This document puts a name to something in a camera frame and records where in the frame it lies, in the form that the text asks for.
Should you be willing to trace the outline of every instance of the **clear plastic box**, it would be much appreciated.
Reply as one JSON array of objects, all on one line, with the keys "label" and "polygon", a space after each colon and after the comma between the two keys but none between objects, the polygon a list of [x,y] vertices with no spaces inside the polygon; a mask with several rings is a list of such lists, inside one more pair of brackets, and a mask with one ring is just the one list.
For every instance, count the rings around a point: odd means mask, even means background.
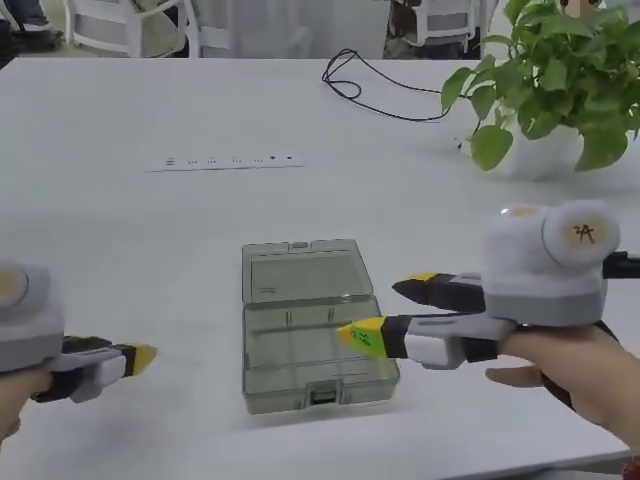
[{"label": "clear plastic box", "polygon": [[243,393],[252,414],[388,400],[394,360],[362,356],[336,329],[380,316],[353,240],[242,248]]}]

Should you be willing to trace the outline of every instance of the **power strip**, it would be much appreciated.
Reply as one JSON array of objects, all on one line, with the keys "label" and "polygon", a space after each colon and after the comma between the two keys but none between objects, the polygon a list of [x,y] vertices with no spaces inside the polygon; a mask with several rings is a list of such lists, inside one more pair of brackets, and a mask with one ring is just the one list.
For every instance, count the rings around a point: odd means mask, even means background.
[{"label": "power strip", "polygon": [[248,170],[254,168],[303,167],[294,155],[211,156],[205,158],[170,157],[152,162],[146,172],[193,172],[200,170]]}]

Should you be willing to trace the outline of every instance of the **hand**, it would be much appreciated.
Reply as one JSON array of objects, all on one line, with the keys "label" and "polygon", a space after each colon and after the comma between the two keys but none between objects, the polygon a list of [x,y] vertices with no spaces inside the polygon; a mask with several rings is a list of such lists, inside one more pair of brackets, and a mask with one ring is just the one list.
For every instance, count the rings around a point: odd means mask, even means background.
[{"label": "hand", "polygon": [[49,388],[44,370],[25,370],[0,376],[0,444],[20,429],[20,412],[34,393]]},{"label": "hand", "polygon": [[640,360],[596,327],[514,333],[501,353],[533,365],[488,369],[490,380],[541,387],[540,372],[571,395],[576,412],[640,452]]}]

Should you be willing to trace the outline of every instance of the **chair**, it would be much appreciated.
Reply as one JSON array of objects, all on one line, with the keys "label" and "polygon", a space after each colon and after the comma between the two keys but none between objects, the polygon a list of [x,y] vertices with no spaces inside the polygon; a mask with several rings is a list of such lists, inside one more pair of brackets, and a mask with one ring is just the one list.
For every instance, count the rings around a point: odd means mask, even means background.
[{"label": "chair", "polygon": [[[66,10],[66,38],[70,43],[86,45],[99,50],[126,54],[131,58],[166,57],[182,50],[185,39],[191,44],[197,44],[198,29],[196,14],[191,0],[168,0],[157,5],[152,0],[152,8],[141,8],[142,2],[134,0],[65,0]],[[178,26],[176,27],[165,15],[172,7],[178,9]],[[104,34],[98,32],[80,32],[78,30],[79,17],[117,24],[124,29],[121,43],[105,40]],[[159,51],[148,52],[145,49],[145,33],[153,25],[162,40],[168,40],[166,46]]]},{"label": "chair", "polygon": [[476,35],[474,0],[393,0],[415,14],[415,34],[403,40],[414,47],[460,41],[467,45]]},{"label": "chair", "polygon": [[196,48],[227,49],[232,57],[307,58],[311,29],[302,26],[299,0],[226,0],[226,28],[199,27]]}]

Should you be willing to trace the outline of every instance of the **white table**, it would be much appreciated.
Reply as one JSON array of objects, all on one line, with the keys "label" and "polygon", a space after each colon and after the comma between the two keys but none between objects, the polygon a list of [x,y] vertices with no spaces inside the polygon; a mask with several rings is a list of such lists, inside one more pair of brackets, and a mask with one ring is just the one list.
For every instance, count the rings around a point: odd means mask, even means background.
[{"label": "white table", "polygon": [[[376,116],[329,92],[324,65],[36,59],[0,73],[2,254],[52,268],[70,332],[161,352],[144,376],[96,401],[30,406],[3,449],[2,478],[436,480],[623,454],[544,390],[490,384],[486,365],[432,372],[403,363],[383,406],[246,413],[242,244],[355,238],[386,313],[424,311],[389,288],[409,273],[477,268],[485,216],[511,201],[605,198],[624,246],[640,251],[634,162],[570,184],[504,183],[452,148],[469,115],[440,125]],[[432,87],[454,66],[380,65]],[[382,108],[439,109],[437,96],[389,87],[357,66],[343,72]],[[269,151],[307,166],[143,173],[153,158]],[[636,353],[639,288],[612,285],[606,315]]]}]

